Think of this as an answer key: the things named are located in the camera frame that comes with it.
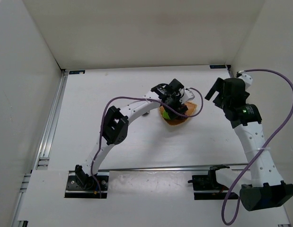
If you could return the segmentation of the green fake apple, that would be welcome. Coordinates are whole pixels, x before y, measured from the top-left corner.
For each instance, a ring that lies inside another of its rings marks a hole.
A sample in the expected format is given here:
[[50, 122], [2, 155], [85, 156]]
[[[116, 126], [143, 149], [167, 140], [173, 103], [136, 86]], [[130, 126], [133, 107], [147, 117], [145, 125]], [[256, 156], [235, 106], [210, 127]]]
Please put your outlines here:
[[170, 120], [170, 116], [169, 116], [169, 114], [168, 114], [167, 112], [165, 112], [165, 111], [162, 113], [162, 117], [163, 117], [164, 119]]

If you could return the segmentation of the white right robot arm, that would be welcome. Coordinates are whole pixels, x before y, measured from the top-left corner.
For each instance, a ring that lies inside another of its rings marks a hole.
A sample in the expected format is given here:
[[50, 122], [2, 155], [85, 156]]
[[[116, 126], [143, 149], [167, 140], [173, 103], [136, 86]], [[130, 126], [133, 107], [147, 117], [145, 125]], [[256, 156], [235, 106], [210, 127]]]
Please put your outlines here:
[[205, 96], [210, 100], [218, 93], [213, 103], [222, 109], [238, 136], [251, 174], [250, 181], [239, 179], [234, 192], [248, 211], [281, 207], [293, 197], [293, 184], [286, 184], [279, 174], [263, 133], [262, 118], [256, 105], [246, 102], [246, 89], [252, 78], [218, 78]]

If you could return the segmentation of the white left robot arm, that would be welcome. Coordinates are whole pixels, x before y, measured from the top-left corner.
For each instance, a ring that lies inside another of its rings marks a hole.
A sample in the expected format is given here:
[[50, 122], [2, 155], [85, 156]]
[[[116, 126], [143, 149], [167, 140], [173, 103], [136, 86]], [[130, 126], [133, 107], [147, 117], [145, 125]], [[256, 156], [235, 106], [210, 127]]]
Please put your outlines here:
[[132, 103], [117, 108], [108, 103], [104, 109], [99, 137], [84, 163], [75, 166], [76, 183], [84, 190], [99, 186], [96, 179], [99, 167], [109, 151], [122, 143], [129, 125], [147, 112], [163, 106], [170, 119], [185, 117], [186, 102], [194, 99], [193, 93], [177, 80], [170, 84], [158, 84], [141, 98], [131, 98]]

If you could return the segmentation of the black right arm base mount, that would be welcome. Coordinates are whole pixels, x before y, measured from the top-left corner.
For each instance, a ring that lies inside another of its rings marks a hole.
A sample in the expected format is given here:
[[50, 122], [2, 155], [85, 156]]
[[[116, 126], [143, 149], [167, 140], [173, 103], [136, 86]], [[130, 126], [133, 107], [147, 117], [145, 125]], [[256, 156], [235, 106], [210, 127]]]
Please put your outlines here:
[[226, 165], [211, 166], [206, 175], [192, 175], [194, 200], [224, 200], [233, 180], [238, 176]]

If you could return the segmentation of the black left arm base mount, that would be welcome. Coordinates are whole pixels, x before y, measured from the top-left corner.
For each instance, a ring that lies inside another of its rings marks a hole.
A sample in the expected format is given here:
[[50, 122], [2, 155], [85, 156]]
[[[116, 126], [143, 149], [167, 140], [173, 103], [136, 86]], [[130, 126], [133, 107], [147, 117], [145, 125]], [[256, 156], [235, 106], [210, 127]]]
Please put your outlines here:
[[82, 166], [76, 165], [70, 171], [65, 186], [65, 198], [106, 199], [108, 192], [109, 173], [100, 173], [94, 177], [86, 174]]

